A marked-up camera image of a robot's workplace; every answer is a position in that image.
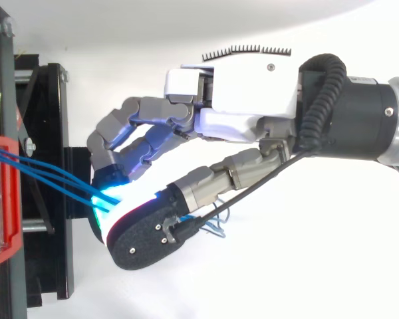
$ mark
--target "metal rod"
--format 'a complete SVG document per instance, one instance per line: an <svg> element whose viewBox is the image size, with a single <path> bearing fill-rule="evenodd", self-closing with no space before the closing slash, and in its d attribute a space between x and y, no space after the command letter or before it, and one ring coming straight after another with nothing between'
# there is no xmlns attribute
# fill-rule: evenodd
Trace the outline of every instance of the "metal rod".
<svg viewBox="0 0 399 319"><path fill-rule="evenodd" d="M15 83L16 84L28 84L33 70L16 70L15 71Z"/></svg>
<svg viewBox="0 0 399 319"><path fill-rule="evenodd" d="M24 219L22 221L22 230L24 233L39 233L47 231L47 228L42 219Z"/></svg>

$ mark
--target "coiled cable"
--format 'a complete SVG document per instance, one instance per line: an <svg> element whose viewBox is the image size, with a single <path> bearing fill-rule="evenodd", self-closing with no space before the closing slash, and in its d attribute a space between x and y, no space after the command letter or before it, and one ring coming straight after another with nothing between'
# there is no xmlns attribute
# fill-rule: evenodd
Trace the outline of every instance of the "coiled cable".
<svg viewBox="0 0 399 319"><path fill-rule="evenodd" d="M300 72L303 71L327 74L317 97L303 116L299 132L301 148L319 150L322 148L324 126L332 114L346 79L346 66L333 54L320 54L303 63Z"/></svg>

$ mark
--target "cyan light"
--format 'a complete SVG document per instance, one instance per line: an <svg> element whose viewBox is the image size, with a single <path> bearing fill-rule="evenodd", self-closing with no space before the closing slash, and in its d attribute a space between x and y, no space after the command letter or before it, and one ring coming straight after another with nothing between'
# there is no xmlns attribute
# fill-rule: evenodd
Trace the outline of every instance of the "cyan light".
<svg viewBox="0 0 399 319"><path fill-rule="evenodd" d="M105 245L109 230L115 223L135 208L157 198L155 192L145 191L143 187L136 186L136 183L109 187L101 192L120 201L119 204L113 205L96 196L91 199L93 204L109 210L109 212L105 212L97 208L94 209L96 222L102 233L102 240Z"/></svg>

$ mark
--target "red clamp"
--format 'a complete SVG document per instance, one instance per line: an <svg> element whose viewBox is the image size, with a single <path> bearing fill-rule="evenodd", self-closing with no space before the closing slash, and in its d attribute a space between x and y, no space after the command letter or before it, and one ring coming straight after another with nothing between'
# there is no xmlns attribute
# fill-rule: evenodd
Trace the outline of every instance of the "red clamp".
<svg viewBox="0 0 399 319"><path fill-rule="evenodd" d="M0 149L19 154L18 142L4 136L0 136ZM20 184L18 170L0 162L0 263L22 247Z"/></svg>

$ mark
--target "blue cable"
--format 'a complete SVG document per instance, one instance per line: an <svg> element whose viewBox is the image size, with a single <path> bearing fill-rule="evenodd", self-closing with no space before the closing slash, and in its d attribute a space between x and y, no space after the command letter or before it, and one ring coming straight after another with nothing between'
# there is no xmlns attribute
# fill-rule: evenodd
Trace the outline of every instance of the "blue cable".
<svg viewBox="0 0 399 319"><path fill-rule="evenodd" d="M210 231L209 229L206 229L204 227L200 227L199 229L201 229L202 231L207 231L208 233L215 235L217 237L226 238L226 234L223 232L214 233L213 231Z"/></svg>
<svg viewBox="0 0 399 319"><path fill-rule="evenodd" d="M63 175L71 178L73 181L77 181L78 182L77 184L80 185L80 186L75 185L75 183L73 183L71 181L68 181L67 179L63 179L63 178L61 178L61 177L59 177L59 176L57 176L55 174L48 173L48 172L45 172L45 171L41 171L40 169L35 169L33 167L29 167L29 166L26 166L24 164L21 164L21 165L24 165L27 169L29 169L29 170L37 173L37 174L40 174L40 175L43 175L43 176L47 176L49 178L56 179L56 180L61 181L63 183L67 183L68 185L71 185L73 187L79 188L79 189L81 189L81 190L83 190L83 191L85 191L87 193L93 194L93 195L97 196L98 198L108 202L109 204L117 205L120 202L119 200L117 200L117 199L115 199L113 197L110 197L110 196L107 196L107 195L103 194L101 191L97 190L93 186L83 182L79 178L75 177L73 174L71 174L71 173L69 173L69 172L67 172L67 171L65 171L65 170L63 170L63 169L61 169L61 168L59 168L57 166L54 166L54 165L51 165L51 164L48 164L48 163L45 163L45 162L42 162L42 161L37 161L35 159L29 159L29 158L24 158L22 156L17 156L15 154L6 152L5 150L1 150L1 149L0 149L0 153L6 154L6 155L11 156L13 158L17 158L20 161L26 161L28 163L35 163L35 164L43 166L43 167L54 169L55 171L57 171L59 173L62 173Z"/></svg>
<svg viewBox="0 0 399 319"><path fill-rule="evenodd" d="M208 226L210 229L212 229L213 231L216 231L218 233L224 233L224 230L222 228L217 227L216 225L214 225L213 223L205 223L206 226Z"/></svg>
<svg viewBox="0 0 399 319"><path fill-rule="evenodd" d="M217 198L217 200L218 200L220 203L222 203L222 204L225 203L225 201L222 200L222 199L220 199L220 198ZM220 216L219 216L219 214L217 214L216 217L211 218L211 220L217 221L217 226L218 226L218 227L219 227L219 223L226 224L227 221L229 220L229 218L231 217L231 209L230 209L230 208L227 208L226 211L227 211L227 213L226 213L226 218L225 218L225 219L221 219Z"/></svg>
<svg viewBox="0 0 399 319"><path fill-rule="evenodd" d="M193 219L193 218L195 218L195 217L192 215L185 215L185 216L180 217L180 220L185 221L186 219Z"/></svg>
<svg viewBox="0 0 399 319"><path fill-rule="evenodd" d="M26 169L23 165L19 165L19 163L15 162L11 159L0 158L0 162L6 163L7 165L10 165L10 166L13 166L14 168L18 169L19 171L25 173L26 175L31 176L35 179L38 179L39 181L42 181L44 184L56 189L57 191L60 191L61 193L64 193L65 195L67 195L85 205L88 205L92 208L100 209L100 210L104 211L105 213L109 212L109 210L107 210L101 206L94 205L90 201L87 201L86 199L71 193L70 191L66 190L65 188L62 188L61 186L56 185L55 183L41 177L40 175L37 175L37 174L31 172L29 169Z"/></svg>
<svg viewBox="0 0 399 319"><path fill-rule="evenodd" d="M32 159L32 158L24 158L23 156L18 156L18 155L15 155L14 153L10 153L10 152L7 152L5 150L2 150L1 148L0 148L0 153L6 154L6 155L8 155L11 158L17 158L20 161L25 161L27 163L36 164L38 166L43 166L43 167L46 167L46 168L49 168L49 169L53 169L54 171L57 171L58 173L61 173L64 176L67 176L69 179L72 179L73 181L76 181L77 183L80 183L80 184L83 184L83 185L88 185L87 183L83 182L81 179L75 177L73 174L71 174L71 173L69 173L69 172L67 172L67 171L65 171L65 170L63 170L63 169L61 169L61 168L59 168L59 167L57 167L55 165L52 165L52 164L49 164L49 163L45 163L43 161L37 161L37 160Z"/></svg>

